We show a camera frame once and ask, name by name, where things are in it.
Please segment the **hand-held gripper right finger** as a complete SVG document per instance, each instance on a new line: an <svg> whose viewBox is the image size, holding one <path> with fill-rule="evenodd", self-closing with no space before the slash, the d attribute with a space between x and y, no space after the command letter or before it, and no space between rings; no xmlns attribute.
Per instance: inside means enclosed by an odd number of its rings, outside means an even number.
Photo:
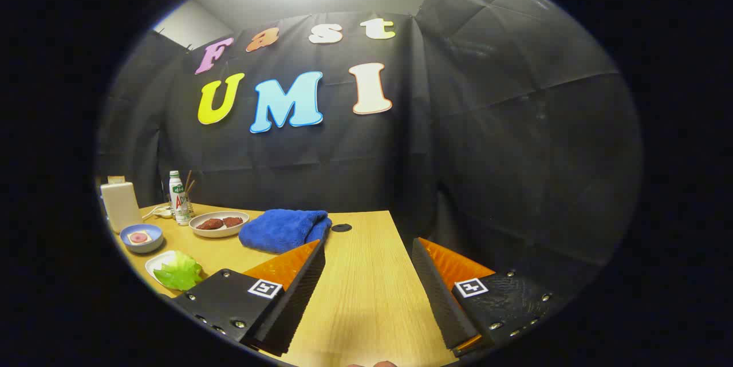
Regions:
<svg viewBox="0 0 733 367"><path fill-rule="evenodd" d="M443 342L457 358L506 346L557 310L555 291L424 238L413 240L411 262Z"/></svg>

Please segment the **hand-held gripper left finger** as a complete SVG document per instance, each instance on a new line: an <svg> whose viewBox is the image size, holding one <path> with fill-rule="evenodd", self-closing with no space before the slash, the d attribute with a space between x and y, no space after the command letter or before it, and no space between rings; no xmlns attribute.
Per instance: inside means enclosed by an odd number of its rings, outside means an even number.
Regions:
<svg viewBox="0 0 733 367"><path fill-rule="evenodd" d="M282 356L325 263L324 243L316 239L243 273L218 270L171 304L228 341Z"/></svg>

